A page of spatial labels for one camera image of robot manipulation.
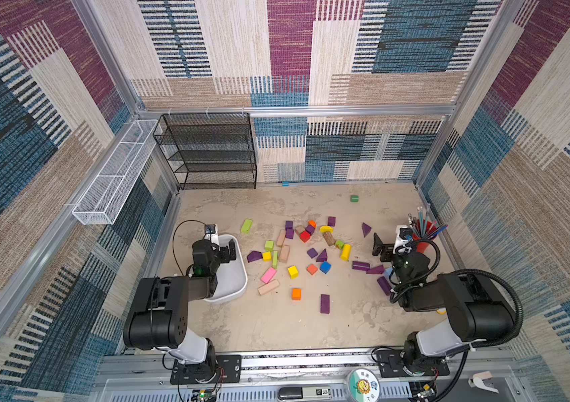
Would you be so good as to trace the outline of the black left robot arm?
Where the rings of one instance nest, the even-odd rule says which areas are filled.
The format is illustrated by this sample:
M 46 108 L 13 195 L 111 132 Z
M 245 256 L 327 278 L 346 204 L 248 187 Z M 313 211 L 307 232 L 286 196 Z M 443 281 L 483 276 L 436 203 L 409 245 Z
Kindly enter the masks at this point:
M 232 271 L 241 270 L 231 236 L 195 241 L 193 264 L 185 276 L 143 278 L 125 320 L 123 341 L 129 348 L 157 349 L 174 362 L 172 385 L 235 384 L 241 379 L 241 356 L 218 355 L 209 338 L 189 328 L 189 303 L 219 301 L 227 295 Z

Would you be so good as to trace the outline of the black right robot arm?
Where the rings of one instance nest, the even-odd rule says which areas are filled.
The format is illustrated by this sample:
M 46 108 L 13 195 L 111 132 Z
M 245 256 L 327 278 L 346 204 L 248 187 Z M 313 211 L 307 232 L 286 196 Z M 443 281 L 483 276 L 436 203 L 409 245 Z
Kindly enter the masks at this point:
M 372 254 L 391 264 L 390 275 L 380 278 L 390 303 L 407 313 L 442 309 L 447 315 L 441 323 L 409 334 L 400 347 L 373 348 L 371 357 L 383 377 L 447 374 L 447 358 L 499 346 L 519 335 L 524 307 L 500 276 L 463 269 L 431 280 L 441 253 L 434 241 L 413 239 L 405 226 L 393 244 L 375 236 Z

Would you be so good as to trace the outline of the white plastic storage bin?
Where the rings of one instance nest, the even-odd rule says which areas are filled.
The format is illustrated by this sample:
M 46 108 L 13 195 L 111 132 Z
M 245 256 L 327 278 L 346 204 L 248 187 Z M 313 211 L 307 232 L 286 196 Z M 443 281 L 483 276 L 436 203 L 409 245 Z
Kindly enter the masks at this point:
M 241 297 L 247 287 L 248 276 L 245 267 L 245 258 L 241 252 L 238 240 L 232 234 L 218 234 L 214 236 L 221 248 L 235 245 L 236 259 L 222 263 L 217 271 L 218 286 L 212 297 L 206 298 L 211 304 L 223 304 Z

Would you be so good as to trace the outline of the purple rectangular block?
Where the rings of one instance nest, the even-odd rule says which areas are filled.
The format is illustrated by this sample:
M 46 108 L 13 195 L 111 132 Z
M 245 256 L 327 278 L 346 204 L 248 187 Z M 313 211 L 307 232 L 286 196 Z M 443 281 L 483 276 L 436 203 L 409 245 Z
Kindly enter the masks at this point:
M 320 313 L 330 314 L 330 295 L 322 294 L 320 296 Z

